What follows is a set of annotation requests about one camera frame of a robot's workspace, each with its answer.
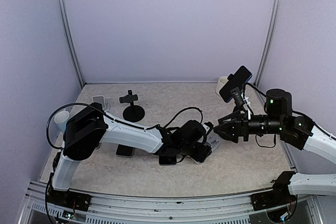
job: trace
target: metal corner post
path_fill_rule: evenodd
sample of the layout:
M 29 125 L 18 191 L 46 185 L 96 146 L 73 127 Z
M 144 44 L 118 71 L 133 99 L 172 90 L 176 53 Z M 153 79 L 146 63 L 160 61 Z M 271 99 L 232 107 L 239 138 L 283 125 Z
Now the metal corner post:
M 72 61 L 73 67 L 76 72 L 78 83 L 80 87 L 83 88 L 86 83 L 83 79 L 83 74 L 82 74 L 79 61 L 77 58 L 77 54 L 75 51 L 75 47 L 73 44 L 74 41 L 72 39 L 72 35 L 70 31 L 70 26 L 69 26 L 69 21 L 68 21 L 67 12 L 66 12 L 66 6 L 65 6 L 65 0 L 58 0 L 58 5 L 59 5 L 61 17 L 62 17 L 63 29 L 64 29 L 64 32 L 67 38 L 67 43 L 68 43 L 68 47 L 69 47 L 69 51 L 71 55 L 71 61 Z
M 273 0 L 273 7 L 272 7 L 269 26 L 268 26 L 266 41 L 265 41 L 260 65 L 259 65 L 259 68 L 258 68 L 256 80 L 255 80 L 255 86 L 257 86 L 257 87 L 260 85 L 262 76 L 263 76 L 264 71 L 265 71 L 267 58 L 268 58 L 268 55 L 269 55 L 269 50 L 270 50 L 270 47 L 271 47 L 271 43 L 272 43 L 272 39 L 273 39 L 273 35 L 274 35 L 276 23 L 277 23 L 277 17 L 278 17 L 278 12 L 279 12 L 279 8 L 280 8 L 280 2 L 281 2 L 281 0 Z

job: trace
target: cup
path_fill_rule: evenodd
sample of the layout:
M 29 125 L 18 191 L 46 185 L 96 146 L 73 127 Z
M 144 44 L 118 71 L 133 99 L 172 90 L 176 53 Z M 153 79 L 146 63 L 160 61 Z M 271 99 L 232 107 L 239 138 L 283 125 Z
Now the cup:
M 68 111 L 60 111 L 54 117 L 54 122 L 56 123 L 57 127 L 62 131 L 64 134 L 65 128 L 67 126 L 67 122 L 70 118 L 70 113 Z
M 228 81 L 227 76 L 222 76 L 218 79 L 217 86 L 216 86 L 216 94 L 221 96 L 219 94 L 219 91 L 222 89 L 222 87 L 224 87 L 224 85 L 227 83 L 227 81 Z

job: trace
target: robotic arm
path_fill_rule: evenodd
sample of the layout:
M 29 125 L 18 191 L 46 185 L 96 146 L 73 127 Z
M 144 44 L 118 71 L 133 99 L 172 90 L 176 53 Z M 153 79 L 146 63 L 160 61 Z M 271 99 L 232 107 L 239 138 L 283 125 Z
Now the robotic arm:
M 67 191 L 71 179 L 82 160 L 91 156 L 99 143 L 116 143 L 142 149 L 159 156 L 159 160 L 169 159 L 176 164 L 176 155 L 190 156 L 202 163 L 217 147 L 216 142 L 207 139 L 213 129 L 210 122 L 200 124 L 190 120 L 182 127 L 145 127 L 131 123 L 106 113 L 102 106 L 92 103 L 97 110 L 87 107 L 72 117 L 64 133 L 63 150 L 54 159 L 55 174 L 52 186 L 57 191 Z
M 309 117 L 293 116 L 290 93 L 281 89 L 267 91 L 264 109 L 266 115 L 252 115 L 250 118 L 240 110 L 235 111 L 219 119 L 214 132 L 234 143 L 238 143 L 239 137 L 248 141 L 251 134 L 278 134 L 282 141 L 299 150 L 316 153 L 336 164 L 336 139 Z M 273 191 L 254 194 L 252 201 L 255 210 L 261 210 L 293 201 L 297 194 L 336 196 L 336 174 L 283 172 L 275 180 Z

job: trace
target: beige table surface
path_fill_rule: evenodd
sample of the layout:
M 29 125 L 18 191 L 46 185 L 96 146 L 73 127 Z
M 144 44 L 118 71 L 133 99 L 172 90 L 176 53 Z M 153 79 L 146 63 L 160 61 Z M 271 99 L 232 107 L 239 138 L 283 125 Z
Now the beige table surface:
M 103 95 L 111 105 L 110 113 L 122 118 L 128 104 L 120 104 L 119 97 L 131 89 L 139 96 L 135 103 L 145 109 L 145 117 L 139 124 L 164 125 L 179 110 L 197 106 L 203 111 L 205 122 L 217 125 L 217 119 L 232 112 L 234 102 L 225 103 L 215 93 L 215 87 L 214 83 L 92 84 L 84 87 L 77 102 L 91 103 L 92 96 Z M 254 113 L 264 113 L 254 90 L 247 87 L 246 93 Z M 73 108 L 71 114 L 82 108 Z M 185 111 L 172 126 L 182 126 L 189 119 L 199 120 L 199 113 Z M 260 144 L 272 145 L 272 139 L 273 136 L 264 136 Z M 82 161 L 71 188 L 142 197 L 225 195 L 271 187 L 271 180 L 290 170 L 279 143 L 275 148 L 260 148 L 254 136 L 250 136 L 249 142 L 239 141 L 238 144 L 220 138 L 219 148 L 202 165 L 186 158 L 175 166 L 160 166 L 159 158 L 145 151 L 135 150 L 132 158 L 124 158 L 115 155 L 116 149 L 116 144 L 102 144 L 91 157 Z M 53 150 L 46 163 L 41 182 L 48 180 L 55 153 Z

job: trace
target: white wall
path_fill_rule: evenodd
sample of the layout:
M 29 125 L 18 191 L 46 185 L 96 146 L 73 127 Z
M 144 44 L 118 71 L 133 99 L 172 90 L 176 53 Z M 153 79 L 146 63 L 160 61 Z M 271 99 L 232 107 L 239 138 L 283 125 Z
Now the white wall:
M 261 89 L 292 93 L 293 108 L 336 134 L 336 0 L 282 0 Z M 291 148 L 302 173 L 336 173 L 324 158 Z M 320 198 L 334 223 L 336 197 Z
M 50 152 L 50 113 L 80 89 L 57 0 L 0 0 L 0 19 L 0 223 L 8 224 Z
M 273 0 L 65 0 L 86 82 L 256 74 Z

